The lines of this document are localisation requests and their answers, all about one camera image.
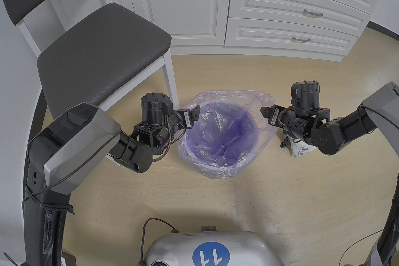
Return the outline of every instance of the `robotic arm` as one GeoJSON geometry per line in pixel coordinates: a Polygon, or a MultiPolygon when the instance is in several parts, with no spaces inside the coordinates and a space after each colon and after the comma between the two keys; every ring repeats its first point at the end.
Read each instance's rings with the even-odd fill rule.
{"type": "Polygon", "coordinates": [[[29,163],[23,221],[23,266],[60,266],[62,237],[71,192],[107,155],[137,173],[149,169],[153,155],[163,157],[175,133],[191,129],[200,107],[173,110],[161,93],[141,99],[142,122],[131,135],[102,109],[82,103],[55,119],[27,146],[29,163]]]}
{"type": "MultiPolygon", "coordinates": [[[[351,141],[378,128],[399,155],[399,87],[387,83],[351,114],[330,120],[330,109],[319,106],[320,85],[317,81],[296,82],[291,87],[291,106],[262,107],[268,123],[282,128],[293,139],[316,146],[333,155],[351,141]]],[[[392,207],[384,230],[364,265],[386,266],[396,254],[399,241],[399,175],[392,207]]]]}

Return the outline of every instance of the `blue round logo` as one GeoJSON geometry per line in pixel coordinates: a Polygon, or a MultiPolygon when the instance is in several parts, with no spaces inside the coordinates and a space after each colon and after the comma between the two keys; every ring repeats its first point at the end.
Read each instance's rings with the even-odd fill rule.
{"type": "Polygon", "coordinates": [[[195,266],[227,266],[230,252],[226,246],[217,242],[207,242],[199,245],[193,253],[195,266]]]}

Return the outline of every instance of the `drawer handle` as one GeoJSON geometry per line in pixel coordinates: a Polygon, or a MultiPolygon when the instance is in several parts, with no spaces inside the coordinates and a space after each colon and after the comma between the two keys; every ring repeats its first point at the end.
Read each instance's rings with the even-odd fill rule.
{"type": "Polygon", "coordinates": [[[308,11],[308,10],[306,10],[306,9],[303,11],[303,13],[305,13],[305,14],[310,14],[310,15],[314,15],[315,17],[322,17],[322,16],[323,16],[323,13],[317,14],[316,12],[308,11]]]}
{"type": "Polygon", "coordinates": [[[298,39],[298,38],[296,38],[296,37],[292,37],[292,39],[293,39],[294,41],[299,41],[299,42],[309,42],[309,41],[311,41],[311,38],[302,40],[302,39],[298,39]]]}

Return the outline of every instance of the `wooden floor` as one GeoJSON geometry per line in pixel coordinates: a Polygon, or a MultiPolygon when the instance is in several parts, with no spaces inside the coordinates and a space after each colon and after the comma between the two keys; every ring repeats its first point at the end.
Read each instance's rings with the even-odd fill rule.
{"type": "MultiPolygon", "coordinates": [[[[180,105],[205,90],[259,90],[290,103],[294,81],[320,82],[320,106],[345,116],[389,81],[399,83],[399,42],[366,29],[341,63],[249,55],[173,56],[180,105]]],[[[158,71],[114,105],[109,114],[131,132],[141,119],[140,97],[167,92],[158,71]]],[[[181,232],[201,226],[252,230],[266,236],[286,265],[337,266],[344,250],[382,229],[395,189],[399,159],[377,130],[328,157],[298,159],[280,149],[281,132],[236,178],[212,180],[169,154],[144,174],[104,159],[73,192],[63,249],[78,266],[136,265],[145,220],[159,217],[181,232]]],[[[147,249],[170,232],[148,225],[147,249]]],[[[358,265],[378,235],[363,240],[341,265],[358,265]]]]}

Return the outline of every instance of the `chair seat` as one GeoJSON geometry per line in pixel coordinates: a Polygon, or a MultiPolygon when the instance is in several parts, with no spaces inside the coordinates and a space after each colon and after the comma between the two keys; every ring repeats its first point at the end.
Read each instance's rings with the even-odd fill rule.
{"type": "Polygon", "coordinates": [[[99,106],[162,56],[171,36],[118,4],[107,4],[77,23],[37,60],[53,118],[87,102],[99,106]]]}

